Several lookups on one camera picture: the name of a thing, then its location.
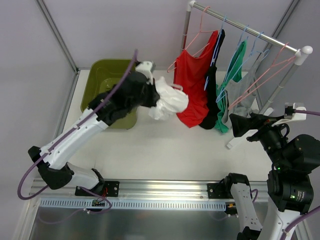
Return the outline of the grey tank top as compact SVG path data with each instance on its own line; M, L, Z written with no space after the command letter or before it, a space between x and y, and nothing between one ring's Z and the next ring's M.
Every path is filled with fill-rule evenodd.
M265 54L262 53L257 61L253 64L251 69L247 74L239 81L235 82L231 79L225 87L227 92L227 106L222 117L222 123L230 130L232 128L232 123L230 120L230 114L236 114L243 117L249 117L252 112L251 106L256 98L256 94L252 93L246 99L242 100L231 110L228 110L229 104L234 102L238 97L240 97L245 90L255 81L256 71L259 67L261 61L264 59Z

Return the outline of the pink wire hanger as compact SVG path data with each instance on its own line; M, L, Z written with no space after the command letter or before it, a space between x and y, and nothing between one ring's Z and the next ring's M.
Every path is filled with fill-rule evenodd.
M280 49L280 51L275 56L272 64L269 66L269 68L262 73L249 87L246 89L243 94L238 97L234 102L230 103L228 106L228 110L231 110L233 107L235 107L238 103L240 103L242 100L246 99L248 96L253 94L256 90L258 90L261 86L263 86L267 81L272 79L274 76L276 76L278 73L280 73L283 69L285 69L287 66L289 66L291 63L293 63L296 58L300 55L301 50L298 49L291 57L278 61L279 56L282 54L285 47L287 47L287 43ZM276 72L274 72L270 77L265 79L263 82L259 83L261 79L265 77L272 69L275 67L281 66L280 69L278 69Z

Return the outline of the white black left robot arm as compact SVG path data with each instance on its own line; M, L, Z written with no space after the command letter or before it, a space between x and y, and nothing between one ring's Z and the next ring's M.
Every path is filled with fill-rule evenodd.
M32 146L28 154L47 186L57 190L70 184L86 188L93 196L100 195L104 190L102 175L94 168L77 167L69 163L69 159L89 139L132 110L139 106L154 107L160 96L153 83L151 71L130 72L123 83L98 94L66 133L41 148Z

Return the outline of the white tank top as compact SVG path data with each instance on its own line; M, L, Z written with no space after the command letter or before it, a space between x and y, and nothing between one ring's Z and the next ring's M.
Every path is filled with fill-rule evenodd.
M168 84L164 76L156 80L154 86L159 99L148 112L151 118L165 121L172 115L182 113L187 109L189 97L182 91L182 86L175 83Z

